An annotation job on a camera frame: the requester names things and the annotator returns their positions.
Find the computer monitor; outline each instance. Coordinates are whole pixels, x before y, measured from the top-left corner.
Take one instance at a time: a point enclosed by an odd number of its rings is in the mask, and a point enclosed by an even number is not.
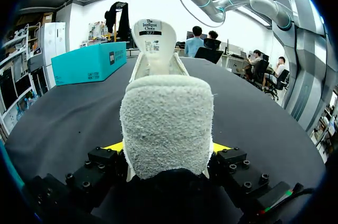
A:
[[[186,38],[187,39],[189,39],[189,38],[193,38],[194,37],[194,34],[191,32],[191,31],[187,31],[186,32]],[[204,39],[206,39],[208,36],[206,35],[206,34],[202,34],[201,36],[200,36],[200,38],[202,39],[202,40],[204,40]]]
[[[261,57],[262,57],[263,60],[269,61],[269,56],[268,55],[265,55],[264,53],[262,53]]]
[[[241,51],[241,56],[244,58],[244,59],[247,59],[247,54],[243,51]]]

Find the teal box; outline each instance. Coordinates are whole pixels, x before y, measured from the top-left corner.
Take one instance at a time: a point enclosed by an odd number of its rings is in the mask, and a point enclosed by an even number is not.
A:
[[[57,86],[103,81],[125,63],[126,42],[96,44],[52,58]]]

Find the white refrigerator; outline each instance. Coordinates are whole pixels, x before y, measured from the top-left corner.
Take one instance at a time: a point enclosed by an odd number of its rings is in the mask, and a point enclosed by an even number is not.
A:
[[[41,45],[44,58],[44,74],[48,88],[55,86],[52,58],[64,54],[65,51],[65,22],[45,23],[41,27]]]

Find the yellow plate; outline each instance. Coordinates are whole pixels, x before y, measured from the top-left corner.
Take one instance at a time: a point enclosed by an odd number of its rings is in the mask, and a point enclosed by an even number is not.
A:
[[[123,149],[123,144],[122,144],[122,142],[119,142],[119,143],[111,145],[111,146],[103,147],[103,149],[111,149],[111,150],[115,150],[119,153]],[[229,150],[231,148],[227,147],[227,146],[222,146],[222,145],[217,144],[217,143],[213,143],[213,151],[215,153],[217,153],[218,151],[222,151],[223,149]]]

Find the black mount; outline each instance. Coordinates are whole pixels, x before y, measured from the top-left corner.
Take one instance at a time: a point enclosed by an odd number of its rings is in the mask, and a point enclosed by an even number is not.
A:
[[[258,171],[246,157],[236,147],[214,153],[208,164],[210,181],[224,187],[233,204],[242,210],[240,223],[275,223],[267,213],[290,195],[290,186],[280,182],[270,187],[269,175]],[[96,147],[81,168],[65,176],[67,185],[51,174],[43,179],[36,176],[24,187],[24,194],[46,223],[64,219],[103,223],[90,212],[101,205],[113,185],[126,182],[127,170],[123,151]]]

